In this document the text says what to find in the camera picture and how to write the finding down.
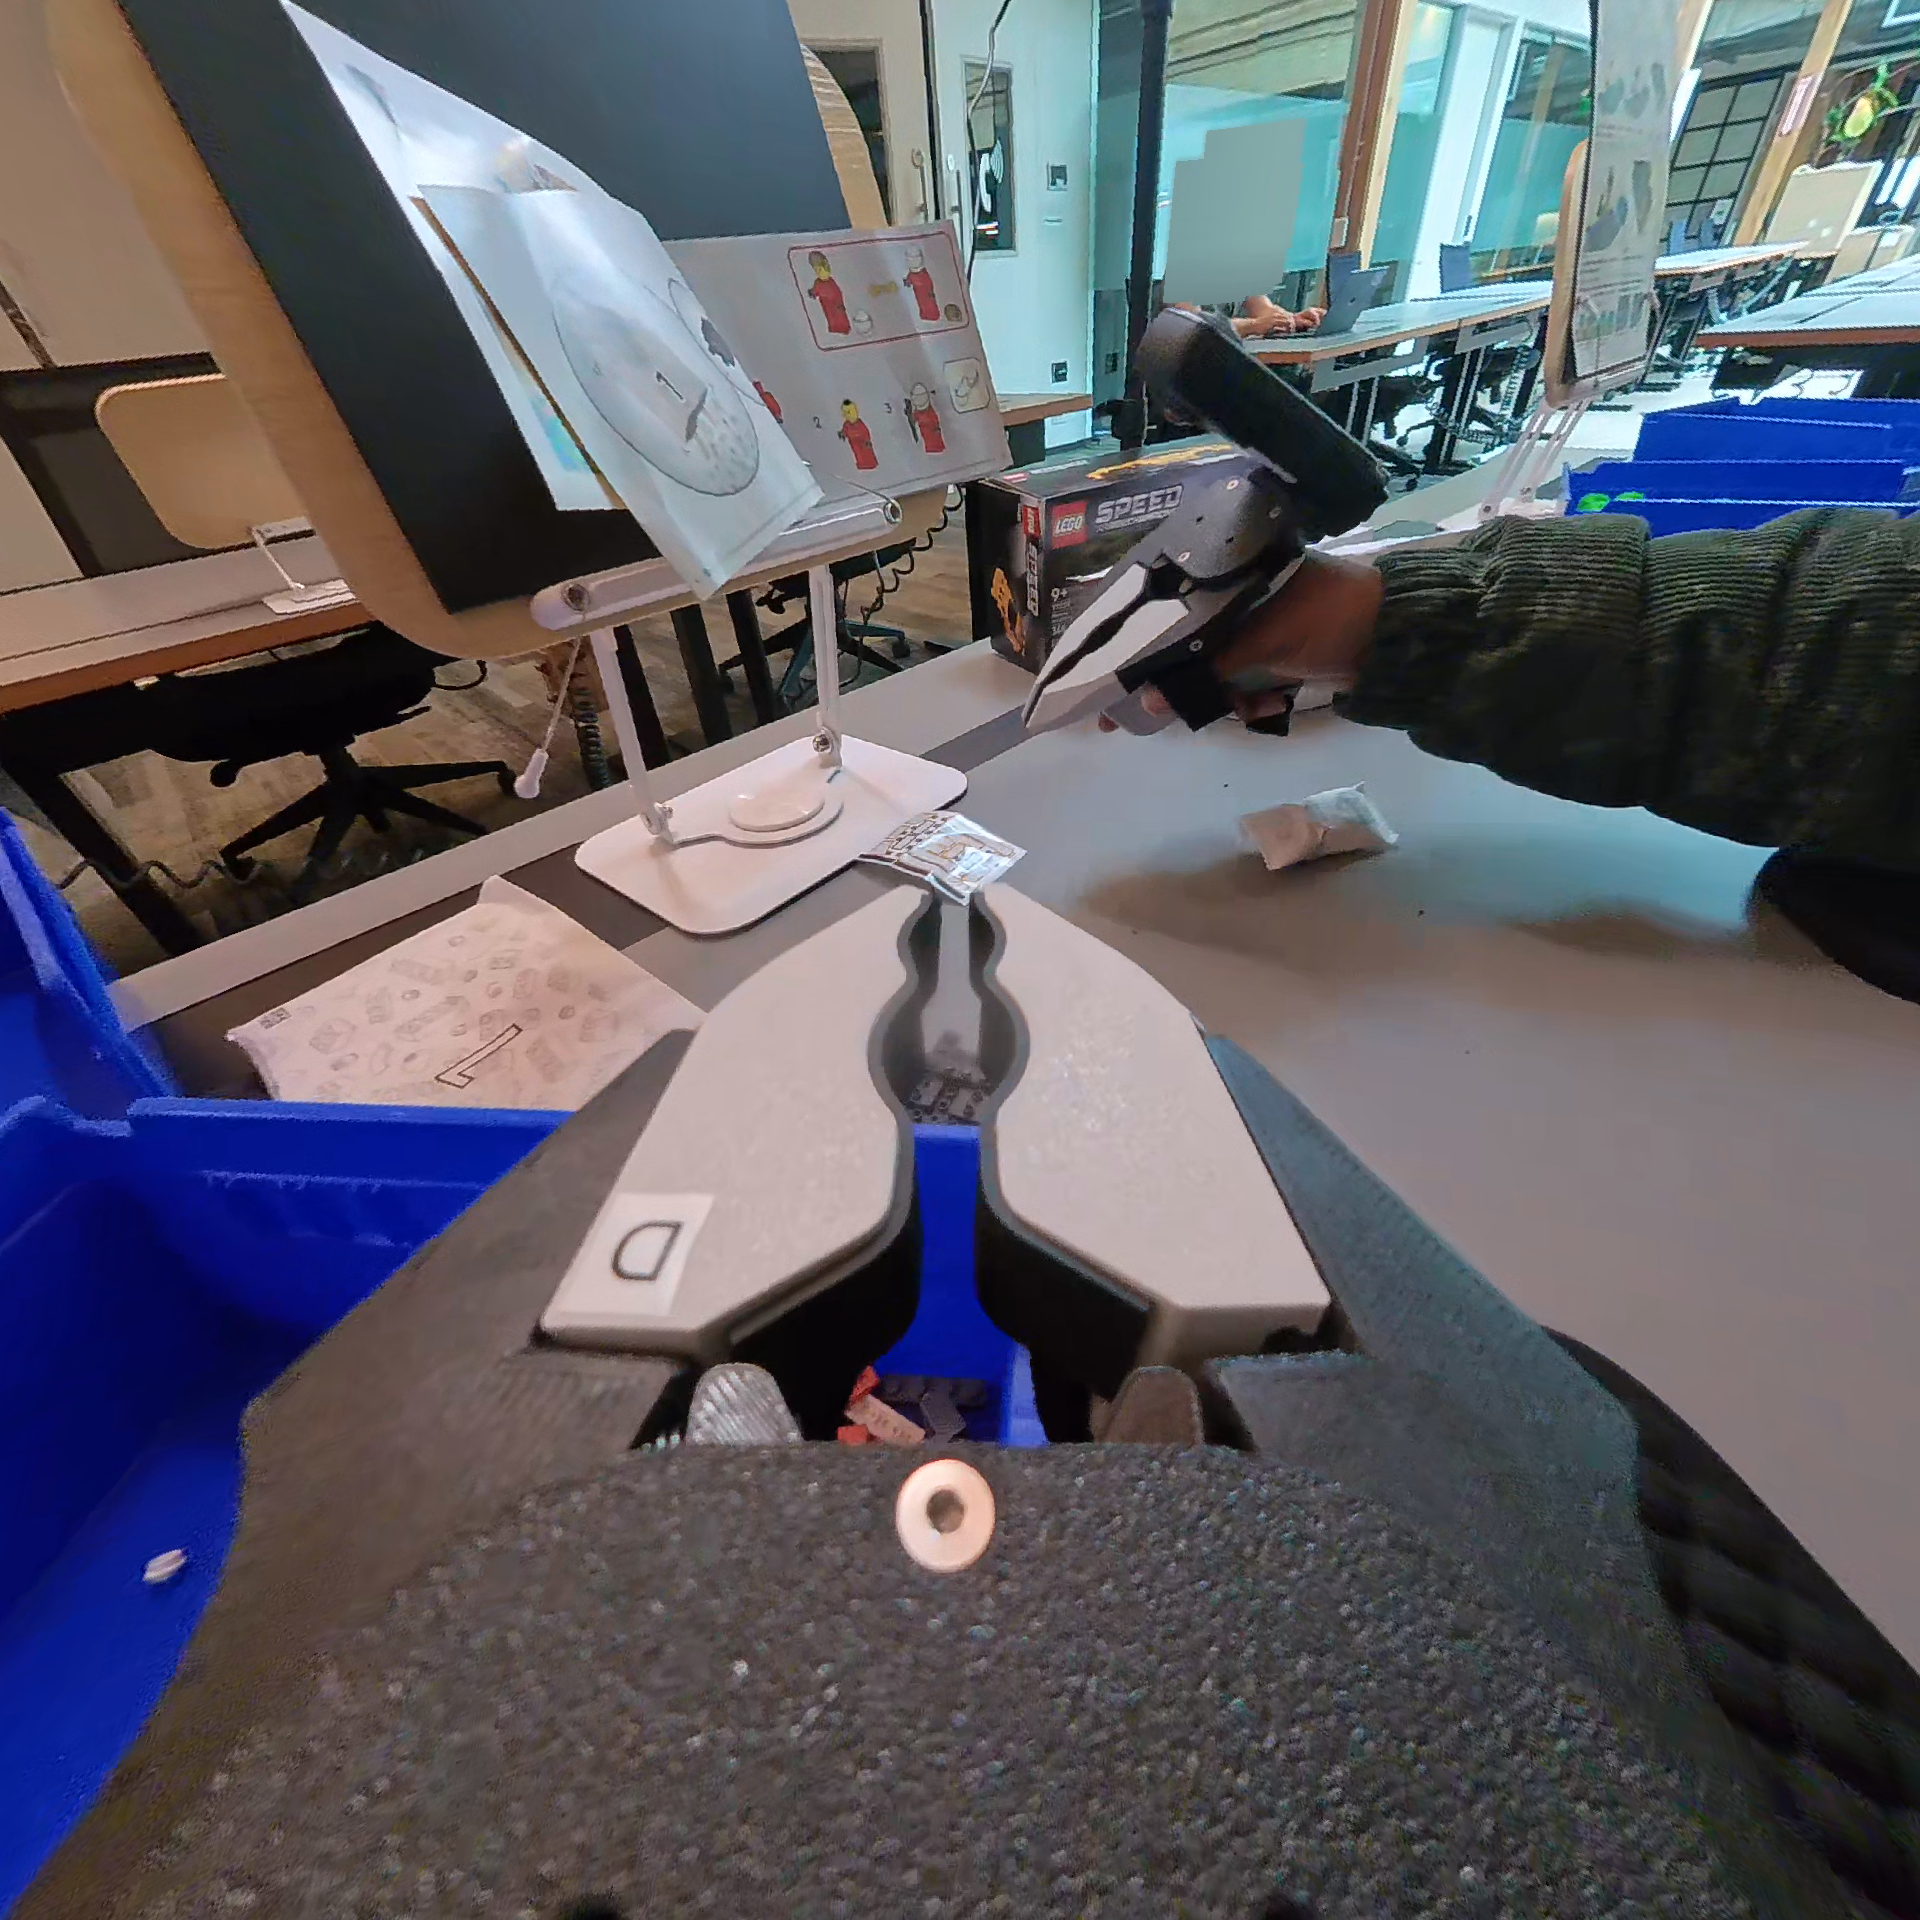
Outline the person's right forearm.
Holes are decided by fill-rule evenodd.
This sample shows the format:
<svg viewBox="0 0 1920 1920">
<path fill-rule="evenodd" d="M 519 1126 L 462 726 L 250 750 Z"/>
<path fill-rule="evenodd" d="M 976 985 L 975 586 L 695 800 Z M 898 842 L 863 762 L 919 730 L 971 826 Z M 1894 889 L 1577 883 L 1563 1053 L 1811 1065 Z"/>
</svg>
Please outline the person's right forearm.
<svg viewBox="0 0 1920 1920">
<path fill-rule="evenodd" d="M 1915 870 L 1915 517 L 1496 520 L 1377 569 L 1353 723 L 1551 798 Z"/>
</svg>

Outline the person's right hand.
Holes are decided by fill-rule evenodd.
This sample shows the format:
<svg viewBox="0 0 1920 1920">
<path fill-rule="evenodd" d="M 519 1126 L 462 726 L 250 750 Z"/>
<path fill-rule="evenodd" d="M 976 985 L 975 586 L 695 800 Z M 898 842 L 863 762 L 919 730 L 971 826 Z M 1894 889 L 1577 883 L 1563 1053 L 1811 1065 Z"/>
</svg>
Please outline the person's right hand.
<svg viewBox="0 0 1920 1920">
<path fill-rule="evenodd" d="M 1286 734 L 1304 689 L 1352 686 L 1370 653 L 1383 596 L 1375 563 L 1305 553 L 1214 658 L 1235 718 L 1250 731 Z"/>
</svg>

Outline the black upright pole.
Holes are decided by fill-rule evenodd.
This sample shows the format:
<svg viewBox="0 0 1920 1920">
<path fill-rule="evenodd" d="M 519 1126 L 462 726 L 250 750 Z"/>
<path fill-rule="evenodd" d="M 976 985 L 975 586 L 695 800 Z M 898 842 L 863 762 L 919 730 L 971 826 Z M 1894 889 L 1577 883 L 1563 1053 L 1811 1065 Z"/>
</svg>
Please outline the black upright pole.
<svg viewBox="0 0 1920 1920">
<path fill-rule="evenodd" d="M 1133 240 L 1125 278 L 1125 352 L 1123 386 L 1113 408 L 1113 425 L 1121 443 L 1145 442 L 1150 401 L 1145 379 L 1139 376 L 1136 357 L 1149 325 L 1155 317 L 1155 253 L 1159 230 L 1161 156 L 1167 126 L 1167 69 L 1169 26 L 1173 2 L 1142 2 L 1142 50 L 1136 89 L 1136 169 L 1133 200 Z"/>
</svg>

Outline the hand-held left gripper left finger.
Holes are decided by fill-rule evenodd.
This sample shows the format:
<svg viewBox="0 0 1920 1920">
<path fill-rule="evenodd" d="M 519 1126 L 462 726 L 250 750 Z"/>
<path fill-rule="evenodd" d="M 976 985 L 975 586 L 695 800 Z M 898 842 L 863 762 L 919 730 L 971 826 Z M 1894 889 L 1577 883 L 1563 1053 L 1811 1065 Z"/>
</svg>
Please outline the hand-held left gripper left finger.
<svg viewBox="0 0 1920 1920">
<path fill-rule="evenodd" d="M 898 1080 L 927 891 L 898 884 L 770 960 L 694 1036 L 541 1332 L 701 1369 L 741 1361 L 839 1429 L 922 1302 L 917 1138 Z"/>
</svg>

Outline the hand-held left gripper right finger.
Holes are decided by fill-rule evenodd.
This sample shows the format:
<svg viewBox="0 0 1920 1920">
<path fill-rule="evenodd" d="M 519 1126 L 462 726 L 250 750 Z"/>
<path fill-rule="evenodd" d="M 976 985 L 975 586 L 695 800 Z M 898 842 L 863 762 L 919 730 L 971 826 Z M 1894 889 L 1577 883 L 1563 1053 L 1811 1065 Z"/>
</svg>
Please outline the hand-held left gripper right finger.
<svg viewBox="0 0 1920 1920">
<path fill-rule="evenodd" d="M 1325 1280 L 1206 1027 L 1139 963 L 1007 883 L 971 908 L 990 1099 L 976 1293 L 1049 1398 L 1139 1369 L 1311 1348 Z"/>
</svg>

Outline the dark board document stand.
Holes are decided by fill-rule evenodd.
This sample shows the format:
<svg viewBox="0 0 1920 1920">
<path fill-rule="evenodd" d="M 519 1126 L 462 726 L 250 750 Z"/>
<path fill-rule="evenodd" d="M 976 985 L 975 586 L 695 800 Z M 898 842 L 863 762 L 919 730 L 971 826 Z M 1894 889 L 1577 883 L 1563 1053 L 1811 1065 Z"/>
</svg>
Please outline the dark board document stand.
<svg viewBox="0 0 1920 1920">
<path fill-rule="evenodd" d="M 1592 130 L 1563 181 L 1543 329 L 1542 397 L 1480 502 L 1529 513 L 1598 401 L 1633 392 L 1661 317 L 1657 262 L 1677 84 L 1689 67 L 1686 4 L 1592 4 Z"/>
</svg>

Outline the pile of mixed toy pieces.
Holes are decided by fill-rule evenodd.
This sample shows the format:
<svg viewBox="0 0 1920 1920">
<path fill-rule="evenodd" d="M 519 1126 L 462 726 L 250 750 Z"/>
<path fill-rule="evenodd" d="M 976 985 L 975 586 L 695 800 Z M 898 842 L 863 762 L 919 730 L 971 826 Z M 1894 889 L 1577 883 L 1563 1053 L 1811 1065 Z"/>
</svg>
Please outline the pile of mixed toy pieces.
<svg viewBox="0 0 1920 1920">
<path fill-rule="evenodd" d="M 978 1379 L 885 1377 L 867 1366 L 853 1382 L 834 1440 L 853 1450 L 998 1443 L 1001 1390 Z"/>
</svg>

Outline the small white paper bag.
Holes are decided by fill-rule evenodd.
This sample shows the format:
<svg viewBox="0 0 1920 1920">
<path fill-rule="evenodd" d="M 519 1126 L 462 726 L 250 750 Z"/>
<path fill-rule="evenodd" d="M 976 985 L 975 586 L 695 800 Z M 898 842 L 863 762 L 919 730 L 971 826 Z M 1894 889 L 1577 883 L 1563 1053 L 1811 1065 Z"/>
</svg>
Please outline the small white paper bag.
<svg viewBox="0 0 1920 1920">
<path fill-rule="evenodd" d="M 1290 873 L 1330 857 L 1377 857 L 1401 842 L 1365 785 L 1249 812 L 1240 818 L 1240 834 L 1269 873 Z"/>
</svg>

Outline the beige board document stand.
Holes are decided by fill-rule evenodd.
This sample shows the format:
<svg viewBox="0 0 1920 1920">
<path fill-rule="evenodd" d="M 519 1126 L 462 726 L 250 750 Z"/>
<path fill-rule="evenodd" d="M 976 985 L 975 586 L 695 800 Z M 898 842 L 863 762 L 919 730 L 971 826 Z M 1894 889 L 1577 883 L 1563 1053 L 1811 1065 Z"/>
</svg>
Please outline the beige board document stand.
<svg viewBox="0 0 1920 1920">
<path fill-rule="evenodd" d="M 94 403 L 96 425 L 170 538 L 219 552 L 250 544 L 280 581 L 277 614 L 343 608 L 342 576 L 304 581 L 280 546 L 314 534 L 304 502 L 224 372 L 123 381 Z"/>
</svg>

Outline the black toy set box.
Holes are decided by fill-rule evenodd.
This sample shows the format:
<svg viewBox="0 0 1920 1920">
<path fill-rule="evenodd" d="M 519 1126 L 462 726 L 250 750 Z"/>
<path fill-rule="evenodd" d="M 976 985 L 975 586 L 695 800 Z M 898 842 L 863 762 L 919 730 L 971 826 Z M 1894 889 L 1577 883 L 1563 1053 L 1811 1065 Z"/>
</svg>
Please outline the black toy set box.
<svg viewBox="0 0 1920 1920">
<path fill-rule="evenodd" d="M 1271 464 L 1225 440 L 1094 448 L 976 483 L 967 499 L 976 635 L 1031 676 L 1177 513 Z"/>
</svg>

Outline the black toy chassis plate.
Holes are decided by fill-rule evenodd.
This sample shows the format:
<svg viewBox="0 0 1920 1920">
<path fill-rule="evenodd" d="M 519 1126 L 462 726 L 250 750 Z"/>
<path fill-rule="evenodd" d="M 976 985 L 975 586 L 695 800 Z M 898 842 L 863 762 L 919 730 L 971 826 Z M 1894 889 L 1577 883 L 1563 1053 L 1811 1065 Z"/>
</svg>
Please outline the black toy chassis plate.
<svg viewBox="0 0 1920 1920">
<path fill-rule="evenodd" d="M 986 1075 L 976 1045 L 947 1030 L 934 1043 L 901 1102 L 915 1125 L 976 1126 L 992 1090 L 995 1081 Z"/>
</svg>

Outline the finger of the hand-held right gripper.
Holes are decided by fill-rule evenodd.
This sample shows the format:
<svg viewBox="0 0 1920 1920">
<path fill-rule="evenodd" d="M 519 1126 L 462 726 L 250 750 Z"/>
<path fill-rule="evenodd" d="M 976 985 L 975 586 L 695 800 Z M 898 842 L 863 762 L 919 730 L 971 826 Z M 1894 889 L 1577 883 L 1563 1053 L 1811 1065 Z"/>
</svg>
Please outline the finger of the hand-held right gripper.
<svg viewBox="0 0 1920 1920">
<path fill-rule="evenodd" d="M 1070 708 L 1210 708 L 1210 645 L 1179 596 L 1103 595 L 1070 626 Z"/>
<path fill-rule="evenodd" d="M 1182 626 L 1182 600 L 1142 563 L 1115 568 L 1104 593 L 1055 643 L 1023 708 L 1027 734 L 1101 718 L 1133 700 L 1121 674 L 1159 653 Z"/>
</svg>

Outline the laptop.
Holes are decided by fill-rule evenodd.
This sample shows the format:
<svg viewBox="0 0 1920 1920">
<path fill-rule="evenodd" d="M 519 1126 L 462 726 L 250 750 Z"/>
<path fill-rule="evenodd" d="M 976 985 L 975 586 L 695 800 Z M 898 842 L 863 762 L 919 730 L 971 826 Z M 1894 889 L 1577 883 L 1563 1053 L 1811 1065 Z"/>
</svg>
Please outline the laptop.
<svg viewBox="0 0 1920 1920">
<path fill-rule="evenodd" d="M 1328 299 L 1314 334 L 1327 338 L 1350 334 L 1359 322 L 1389 299 L 1399 284 L 1401 265 L 1391 260 L 1383 267 L 1365 267 L 1357 250 L 1328 253 Z"/>
</svg>

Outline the sticker sheet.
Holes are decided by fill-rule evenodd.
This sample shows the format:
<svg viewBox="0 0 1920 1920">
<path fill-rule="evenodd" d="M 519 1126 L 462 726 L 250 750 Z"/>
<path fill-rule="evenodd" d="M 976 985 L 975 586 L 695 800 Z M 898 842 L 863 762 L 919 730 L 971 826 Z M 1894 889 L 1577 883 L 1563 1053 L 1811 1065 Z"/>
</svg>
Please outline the sticker sheet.
<svg viewBox="0 0 1920 1920">
<path fill-rule="evenodd" d="M 1023 857 L 1023 846 L 961 812 L 939 808 L 889 829 L 857 857 L 857 864 L 915 881 L 942 901 L 971 905 L 983 889 L 1003 881 Z"/>
</svg>

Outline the toy instruction booklet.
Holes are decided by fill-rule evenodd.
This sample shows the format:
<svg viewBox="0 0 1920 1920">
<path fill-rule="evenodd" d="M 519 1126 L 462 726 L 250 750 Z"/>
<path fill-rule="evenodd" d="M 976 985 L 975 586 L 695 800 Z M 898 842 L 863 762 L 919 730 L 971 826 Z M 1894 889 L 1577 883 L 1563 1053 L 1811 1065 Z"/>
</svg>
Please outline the toy instruction booklet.
<svg viewBox="0 0 1920 1920">
<path fill-rule="evenodd" d="M 283 11 L 565 513 L 627 510 L 712 589 L 1010 464 L 949 225 L 663 240 L 582 161 Z"/>
</svg>

